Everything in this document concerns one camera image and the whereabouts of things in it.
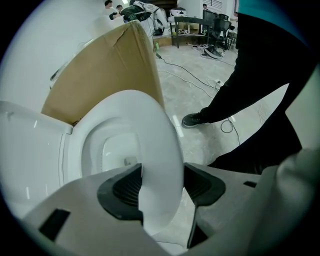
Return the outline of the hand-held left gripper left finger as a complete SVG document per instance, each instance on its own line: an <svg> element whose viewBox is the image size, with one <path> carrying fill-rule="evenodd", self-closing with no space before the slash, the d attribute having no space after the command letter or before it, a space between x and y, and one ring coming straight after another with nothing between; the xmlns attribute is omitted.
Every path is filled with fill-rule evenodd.
<svg viewBox="0 0 320 256"><path fill-rule="evenodd" d="M153 236L176 211L176 164L138 163L65 184L23 224L50 255L169 256Z"/></svg>

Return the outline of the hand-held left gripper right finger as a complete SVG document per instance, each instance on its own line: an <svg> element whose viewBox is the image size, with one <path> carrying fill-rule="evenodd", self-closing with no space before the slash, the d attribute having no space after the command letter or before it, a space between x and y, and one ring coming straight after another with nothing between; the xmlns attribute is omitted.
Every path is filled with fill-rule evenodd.
<svg viewBox="0 0 320 256"><path fill-rule="evenodd" d="M261 176L185 163L186 190L196 210L184 256L248 256L256 224L250 213Z"/></svg>

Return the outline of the white toilet seat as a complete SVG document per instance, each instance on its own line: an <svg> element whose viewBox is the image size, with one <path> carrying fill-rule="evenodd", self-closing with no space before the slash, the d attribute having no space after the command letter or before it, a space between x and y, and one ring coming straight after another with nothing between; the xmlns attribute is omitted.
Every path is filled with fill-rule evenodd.
<svg viewBox="0 0 320 256"><path fill-rule="evenodd" d="M138 209L143 228L151 236L160 233L174 218L184 187L183 154L171 120L155 99L137 90L108 96L81 120L86 116L120 117L131 125L140 146Z"/></svg>

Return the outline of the white toilet bowl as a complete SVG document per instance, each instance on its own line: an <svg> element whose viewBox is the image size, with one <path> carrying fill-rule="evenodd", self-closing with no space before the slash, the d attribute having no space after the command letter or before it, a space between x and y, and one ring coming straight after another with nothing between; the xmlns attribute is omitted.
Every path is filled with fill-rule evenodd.
<svg viewBox="0 0 320 256"><path fill-rule="evenodd" d="M59 184L141 162L138 137L126 119L85 116L61 136Z"/></svg>

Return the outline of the person's right black shoe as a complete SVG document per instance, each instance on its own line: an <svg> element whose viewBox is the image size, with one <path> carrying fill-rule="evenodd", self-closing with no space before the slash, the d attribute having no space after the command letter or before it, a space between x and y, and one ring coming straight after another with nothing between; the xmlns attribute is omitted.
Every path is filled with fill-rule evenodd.
<svg viewBox="0 0 320 256"><path fill-rule="evenodd" d="M193 128L198 125L209 124L202 116L200 112L191 113L183 117L181 124L186 128Z"/></svg>

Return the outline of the person's black trousers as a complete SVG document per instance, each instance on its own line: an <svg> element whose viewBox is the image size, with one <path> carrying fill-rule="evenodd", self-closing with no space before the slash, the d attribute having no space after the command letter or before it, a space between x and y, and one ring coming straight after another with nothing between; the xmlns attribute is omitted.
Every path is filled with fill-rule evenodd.
<svg viewBox="0 0 320 256"><path fill-rule="evenodd" d="M287 85L282 101L262 127L211 164L261 174L302 148L285 111L314 71L316 57L298 38L273 23L246 14L239 14L238 20L234 71L201 115L208 123L221 121Z"/></svg>

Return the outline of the large brown cardboard box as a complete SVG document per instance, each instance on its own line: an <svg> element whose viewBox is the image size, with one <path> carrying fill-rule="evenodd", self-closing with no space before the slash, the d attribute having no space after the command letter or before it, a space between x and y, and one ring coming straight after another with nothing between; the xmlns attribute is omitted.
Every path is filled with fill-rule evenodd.
<svg viewBox="0 0 320 256"><path fill-rule="evenodd" d="M73 125L106 97L137 90L164 105L151 42L137 20L93 40L62 70L41 113Z"/></svg>

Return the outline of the black office chair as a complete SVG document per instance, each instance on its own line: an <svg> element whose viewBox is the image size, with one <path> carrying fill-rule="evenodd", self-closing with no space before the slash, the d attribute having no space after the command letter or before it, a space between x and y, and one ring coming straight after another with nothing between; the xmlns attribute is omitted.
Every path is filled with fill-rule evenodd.
<svg viewBox="0 0 320 256"><path fill-rule="evenodd" d="M231 24L227 15L220 13L216 16L212 31L213 44L215 46L220 46L223 50L228 49L227 31Z"/></svg>

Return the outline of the dark wooden bench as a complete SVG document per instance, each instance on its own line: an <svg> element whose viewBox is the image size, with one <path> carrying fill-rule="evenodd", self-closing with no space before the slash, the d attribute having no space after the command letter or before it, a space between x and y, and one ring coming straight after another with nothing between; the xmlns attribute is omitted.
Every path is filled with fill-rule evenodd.
<svg viewBox="0 0 320 256"><path fill-rule="evenodd" d="M170 26L171 44L180 48L180 41L183 37L206 37L209 43L212 22L197 17L171 16L168 18ZM179 31L180 24L186 25L187 29ZM198 33L191 29L191 24L198 24Z"/></svg>

